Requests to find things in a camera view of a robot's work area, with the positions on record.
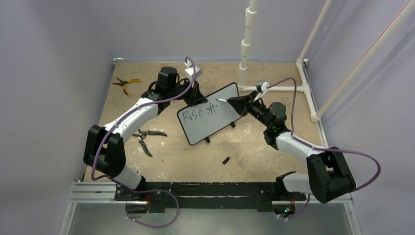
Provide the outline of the small black-framed whiteboard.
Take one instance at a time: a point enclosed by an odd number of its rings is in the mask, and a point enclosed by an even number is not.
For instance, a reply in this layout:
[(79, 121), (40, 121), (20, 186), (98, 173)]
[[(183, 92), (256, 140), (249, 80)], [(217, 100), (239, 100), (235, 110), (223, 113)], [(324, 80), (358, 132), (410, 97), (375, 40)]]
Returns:
[(238, 86), (230, 83), (207, 96), (207, 102), (185, 107), (177, 118), (189, 145), (195, 145), (241, 118), (234, 108), (221, 99), (239, 96)]

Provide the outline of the black marker cap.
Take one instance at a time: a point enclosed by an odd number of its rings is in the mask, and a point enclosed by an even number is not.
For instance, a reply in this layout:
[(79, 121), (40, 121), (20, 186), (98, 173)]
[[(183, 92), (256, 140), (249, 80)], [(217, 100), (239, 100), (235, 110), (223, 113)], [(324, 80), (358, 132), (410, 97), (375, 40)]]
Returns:
[(228, 161), (230, 160), (230, 157), (226, 157), (223, 161), (222, 161), (222, 164), (226, 164)]

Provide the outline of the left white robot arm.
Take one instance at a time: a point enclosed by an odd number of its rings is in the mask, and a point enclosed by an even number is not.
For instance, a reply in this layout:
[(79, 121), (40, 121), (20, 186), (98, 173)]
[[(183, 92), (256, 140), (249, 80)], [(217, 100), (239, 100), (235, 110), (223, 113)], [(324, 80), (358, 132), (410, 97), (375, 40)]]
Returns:
[(184, 100), (192, 107), (206, 103), (196, 81), (202, 70), (188, 66), (186, 77), (179, 78), (173, 67), (163, 67), (158, 78), (127, 112), (104, 125), (94, 125), (88, 130), (83, 162), (127, 188), (133, 200), (146, 194), (146, 179), (133, 171), (126, 163), (124, 145), (146, 122), (158, 116), (173, 100)]

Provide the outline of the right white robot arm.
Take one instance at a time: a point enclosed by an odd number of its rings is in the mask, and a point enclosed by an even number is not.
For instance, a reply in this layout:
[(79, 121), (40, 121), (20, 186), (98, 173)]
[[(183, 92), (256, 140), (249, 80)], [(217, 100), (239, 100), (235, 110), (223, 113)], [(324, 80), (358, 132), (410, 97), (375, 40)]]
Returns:
[(324, 149), (298, 138), (285, 124), (286, 106), (280, 102), (266, 106), (256, 95), (257, 92), (252, 92), (228, 98), (226, 102), (241, 117), (250, 114), (266, 127), (263, 135), (267, 145), (307, 166), (307, 174), (291, 172), (277, 177), (275, 193), (278, 198), (287, 199), (294, 192), (300, 192), (327, 203), (356, 189), (354, 177), (339, 149)]

